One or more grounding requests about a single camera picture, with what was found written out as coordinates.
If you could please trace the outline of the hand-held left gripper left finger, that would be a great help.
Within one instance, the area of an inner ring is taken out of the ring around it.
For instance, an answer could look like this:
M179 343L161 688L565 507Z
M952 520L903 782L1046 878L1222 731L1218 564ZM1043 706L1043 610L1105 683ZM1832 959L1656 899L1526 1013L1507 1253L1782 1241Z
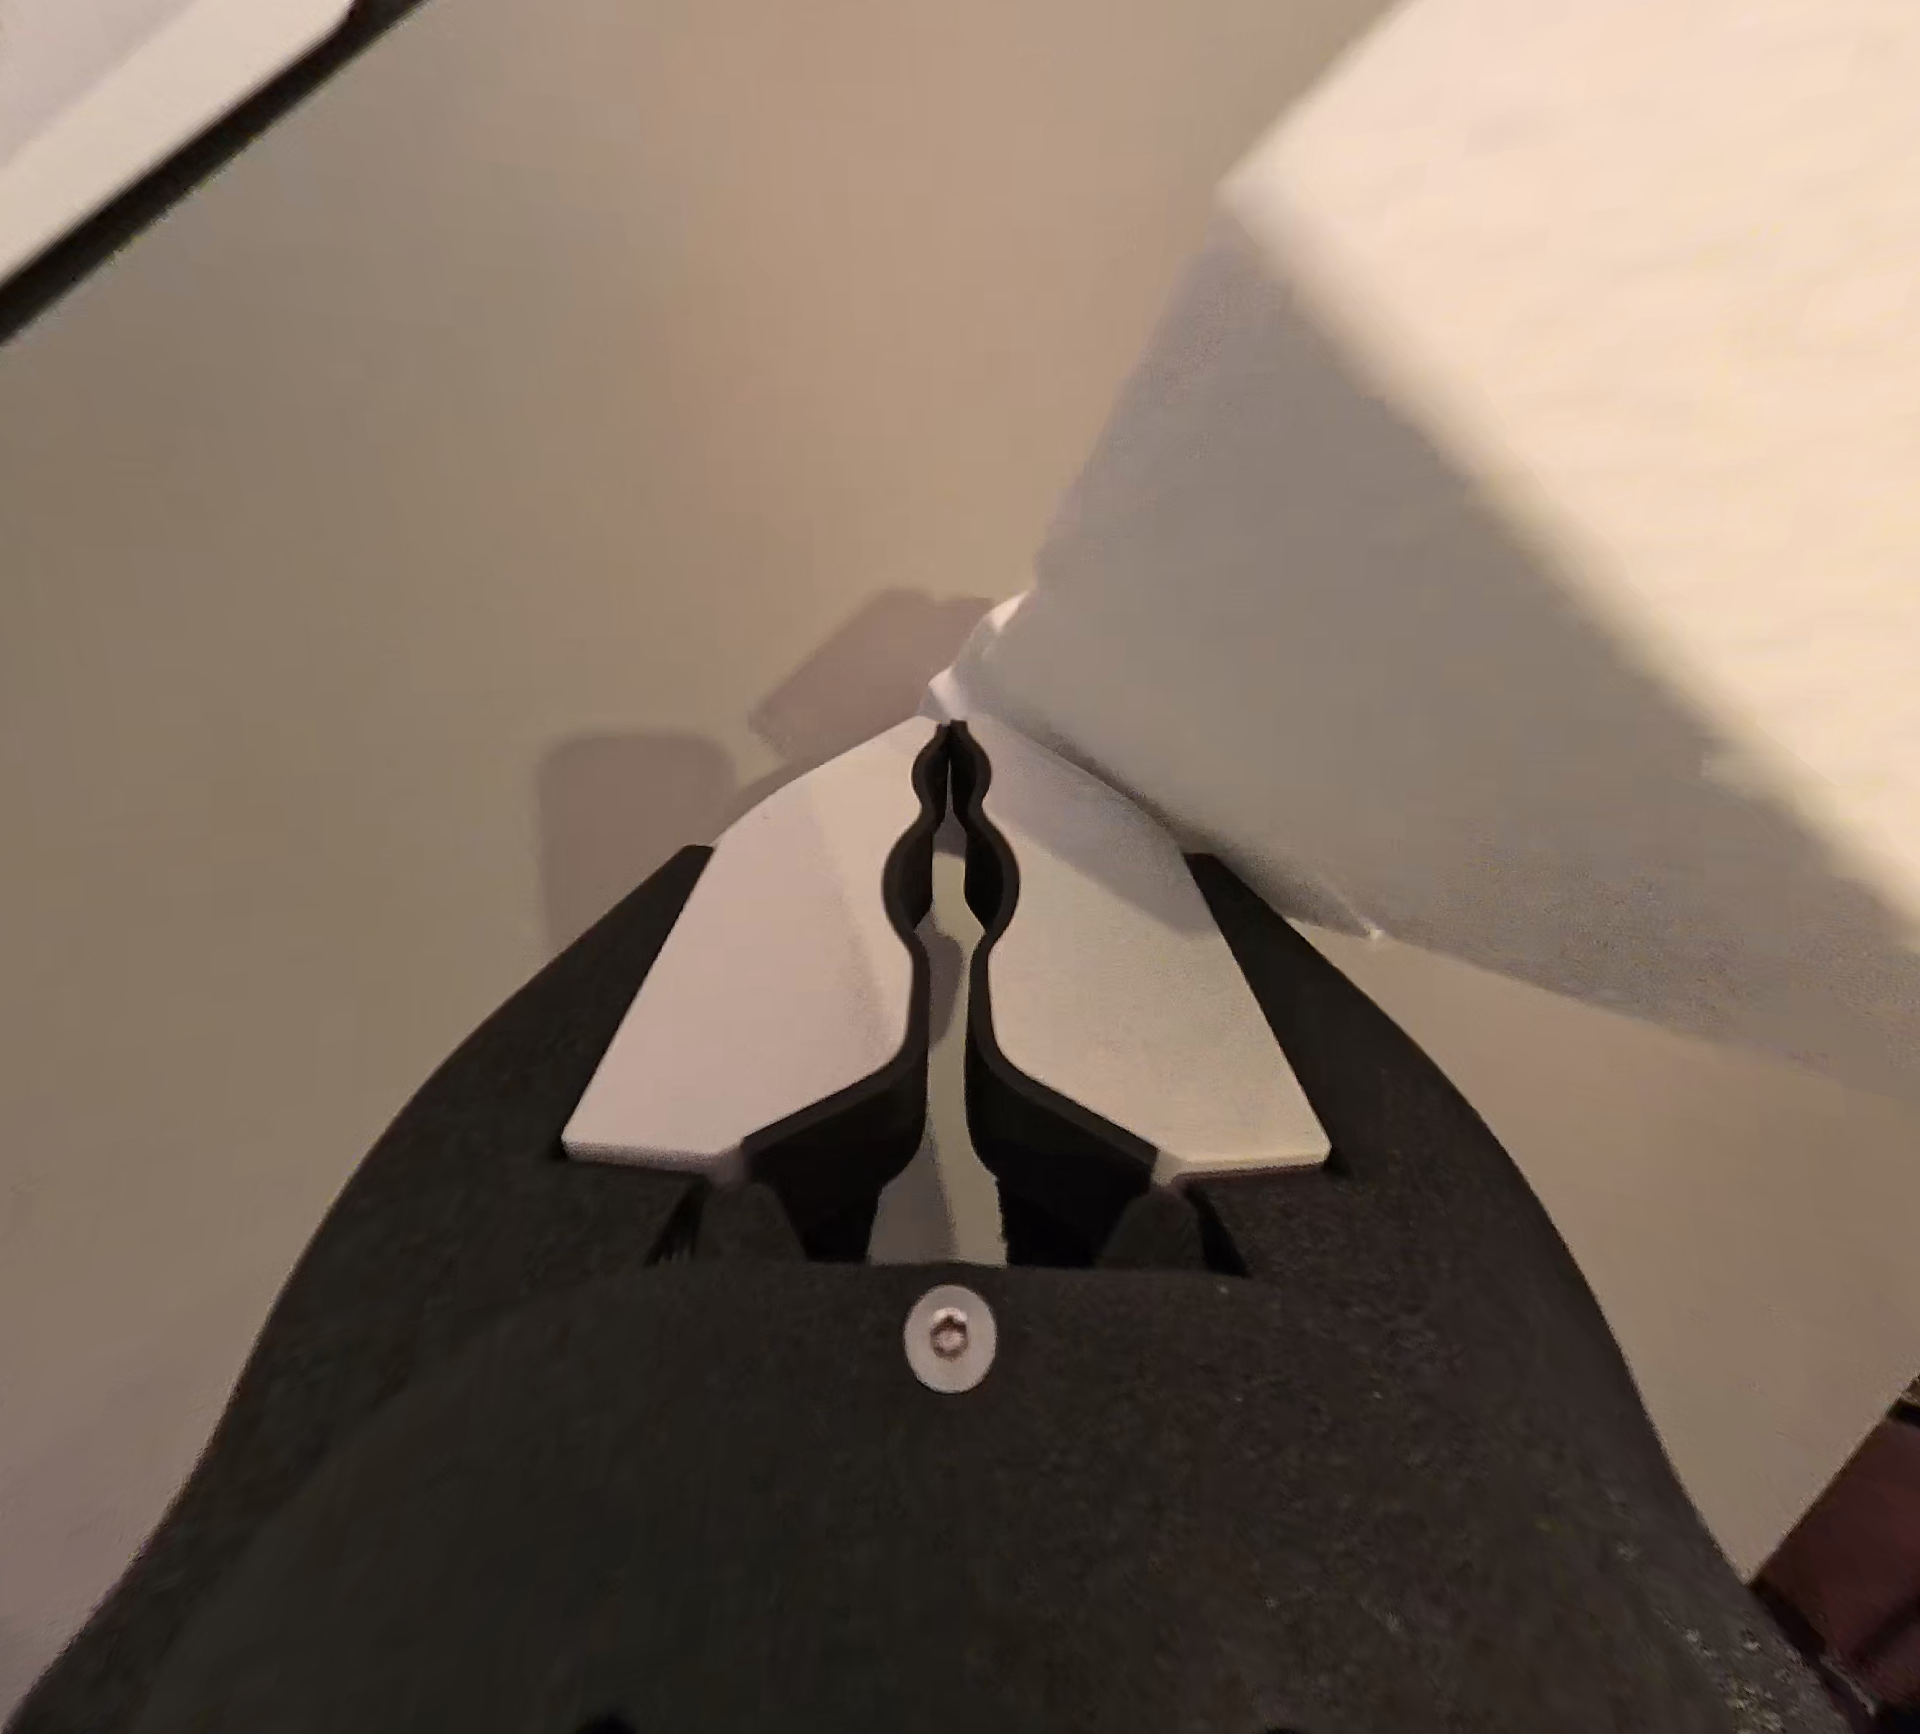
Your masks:
M866 1259L925 1128L946 772L949 730L910 719L721 834L563 1124L565 1159L758 1184L810 1259Z

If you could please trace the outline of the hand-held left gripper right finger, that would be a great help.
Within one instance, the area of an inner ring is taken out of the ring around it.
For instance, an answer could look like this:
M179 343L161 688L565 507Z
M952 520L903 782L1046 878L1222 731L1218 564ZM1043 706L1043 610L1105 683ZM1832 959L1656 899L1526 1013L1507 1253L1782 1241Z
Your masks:
M1188 852L1001 720L956 724L965 1121L1012 1265L1089 1267L1149 1193L1322 1172L1332 1139Z

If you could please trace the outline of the white foam cube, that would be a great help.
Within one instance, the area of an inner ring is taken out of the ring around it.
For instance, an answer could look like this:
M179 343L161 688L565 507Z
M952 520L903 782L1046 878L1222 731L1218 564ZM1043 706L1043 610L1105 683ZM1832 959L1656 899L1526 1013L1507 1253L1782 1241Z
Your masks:
M1916 1096L1916 0L1405 0L938 679L1284 909Z

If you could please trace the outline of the person's dark red shorts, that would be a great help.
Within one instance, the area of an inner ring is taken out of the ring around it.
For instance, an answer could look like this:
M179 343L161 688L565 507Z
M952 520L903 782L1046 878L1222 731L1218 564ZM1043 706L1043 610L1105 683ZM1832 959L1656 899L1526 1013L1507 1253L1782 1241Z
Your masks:
M1753 1593L1860 1731L1916 1728L1916 1493L1832 1487Z

